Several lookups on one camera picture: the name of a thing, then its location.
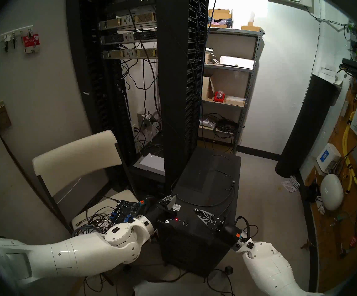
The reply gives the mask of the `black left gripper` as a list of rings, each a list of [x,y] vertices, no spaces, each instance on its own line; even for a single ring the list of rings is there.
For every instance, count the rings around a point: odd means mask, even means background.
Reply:
[[[168,195],[160,199],[145,197],[145,204],[141,208],[141,215],[151,222],[156,222],[157,220],[164,222],[169,219],[169,213],[166,212],[166,208],[173,212],[178,211],[178,204],[175,203],[176,198],[176,195]]]

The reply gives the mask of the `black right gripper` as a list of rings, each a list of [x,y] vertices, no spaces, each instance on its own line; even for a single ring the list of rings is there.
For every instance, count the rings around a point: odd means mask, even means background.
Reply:
[[[218,239],[226,245],[235,245],[242,236],[243,229],[237,227],[238,220],[234,223],[226,223],[226,217],[215,215],[208,211],[194,208],[194,212],[202,223],[213,232],[218,232]]]

